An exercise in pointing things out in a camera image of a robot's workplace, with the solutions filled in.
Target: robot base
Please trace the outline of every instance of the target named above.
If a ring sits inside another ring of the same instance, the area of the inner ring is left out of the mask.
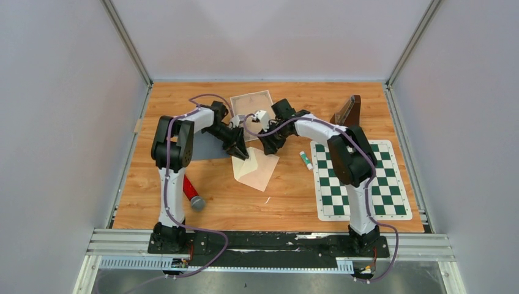
[[[350,226],[348,226],[349,232],[349,248],[353,250],[353,252],[361,254],[366,250],[369,250],[373,247],[376,247],[376,244],[379,243],[380,237],[380,227],[378,225],[375,226],[373,230],[369,233],[359,235],[356,233]]]
[[[158,222],[150,235],[147,251],[151,254],[179,253],[183,250],[185,241],[185,228],[167,227]]]

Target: black mounting plate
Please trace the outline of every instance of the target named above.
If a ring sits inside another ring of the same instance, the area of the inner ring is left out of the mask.
[[[387,239],[380,236],[362,252],[356,252],[349,235],[322,235],[287,232],[241,232],[226,231],[229,238],[228,250],[212,266],[271,267],[271,268],[336,268],[336,257],[373,258],[376,248],[379,258],[389,257]],[[190,265],[203,266],[210,261],[224,245],[224,240],[216,234],[194,232],[186,234],[186,243],[178,254],[188,254],[193,244],[193,260]],[[253,252],[229,249],[249,249]]]

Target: gray cap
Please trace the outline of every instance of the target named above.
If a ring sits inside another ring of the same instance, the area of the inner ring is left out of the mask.
[[[191,198],[191,208],[193,208],[194,211],[202,211],[204,207],[206,207],[206,201],[204,198],[198,195]]]

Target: red object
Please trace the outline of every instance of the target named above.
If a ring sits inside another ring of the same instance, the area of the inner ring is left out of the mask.
[[[193,184],[189,181],[189,179],[184,175],[184,194],[191,201],[194,196],[198,196],[198,192],[193,187]]]

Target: metal floor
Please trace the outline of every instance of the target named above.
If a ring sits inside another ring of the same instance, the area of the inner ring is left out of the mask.
[[[381,274],[387,262],[377,263]],[[161,271],[113,269],[98,272],[99,293],[119,294],[136,285],[163,275]],[[447,293],[436,262],[397,262],[393,271],[380,282],[364,285],[343,274],[226,273],[202,272],[193,277],[158,280],[132,294],[287,294],[287,293]]]

